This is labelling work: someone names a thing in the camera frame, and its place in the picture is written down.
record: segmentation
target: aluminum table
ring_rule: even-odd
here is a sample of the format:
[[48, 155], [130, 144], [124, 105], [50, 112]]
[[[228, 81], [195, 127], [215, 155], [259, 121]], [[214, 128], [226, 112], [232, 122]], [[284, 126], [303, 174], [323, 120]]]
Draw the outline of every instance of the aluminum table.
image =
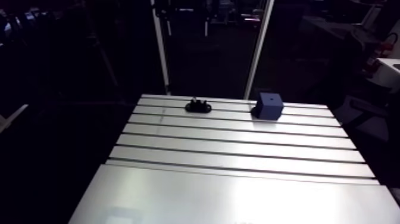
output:
[[70, 223], [400, 223], [400, 210], [324, 105], [142, 95]]

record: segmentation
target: blue cube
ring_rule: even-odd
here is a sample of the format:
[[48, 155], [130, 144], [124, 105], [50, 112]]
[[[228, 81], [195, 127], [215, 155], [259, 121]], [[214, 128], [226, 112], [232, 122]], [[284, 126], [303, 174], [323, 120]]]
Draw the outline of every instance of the blue cube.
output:
[[257, 104], [251, 110], [253, 116], [263, 120], [278, 120], [283, 110], [283, 102], [279, 94], [262, 92]]

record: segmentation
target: metal frame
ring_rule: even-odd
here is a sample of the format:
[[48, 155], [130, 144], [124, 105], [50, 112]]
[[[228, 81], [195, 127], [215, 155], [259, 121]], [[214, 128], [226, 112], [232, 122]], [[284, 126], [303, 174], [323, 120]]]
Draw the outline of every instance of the metal frame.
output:
[[244, 99], [249, 99], [249, 97], [250, 97], [250, 92], [251, 92], [251, 88], [253, 86], [255, 72], [257, 71], [258, 60], [260, 59], [261, 50], [263, 48], [265, 34], [267, 33], [268, 23], [270, 21], [273, 5], [274, 5], [274, 0], [267, 0], [267, 2], [265, 3], [264, 17], [262, 18], [261, 30], [258, 34], [258, 39], [257, 39], [257, 44], [256, 44], [254, 55], [253, 55], [253, 60], [251, 62], [251, 68], [250, 68], [249, 77], [248, 77], [247, 84], [246, 84], [245, 95], [243, 97]]
[[[154, 5], [154, 0], [150, 0], [151, 5]], [[171, 95], [169, 90], [170, 80], [168, 77], [168, 68], [167, 68], [167, 60], [165, 59], [165, 48], [164, 48], [164, 41], [163, 41], [163, 33], [161, 31], [161, 23], [160, 19], [155, 15], [155, 9], [152, 10], [153, 13], [153, 21], [155, 27], [155, 34], [157, 36], [157, 44], [158, 44], [158, 52], [160, 54], [161, 60], [161, 69], [162, 69], [162, 78], [164, 79], [164, 87], [165, 92], [167, 95]], [[169, 22], [168, 22], [168, 32], [171, 33]]]

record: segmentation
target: white table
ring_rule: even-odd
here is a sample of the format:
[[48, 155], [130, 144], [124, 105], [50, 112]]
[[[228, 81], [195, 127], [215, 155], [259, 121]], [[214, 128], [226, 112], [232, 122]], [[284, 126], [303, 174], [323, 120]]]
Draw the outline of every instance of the white table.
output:
[[394, 65], [395, 64], [400, 64], [400, 59], [396, 58], [378, 58], [378, 60], [384, 64], [385, 66], [388, 66], [390, 69], [392, 69], [397, 75], [400, 75], [400, 69], [396, 68]]
[[400, 223], [400, 210], [324, 105], [143, 95], [70, 223]]

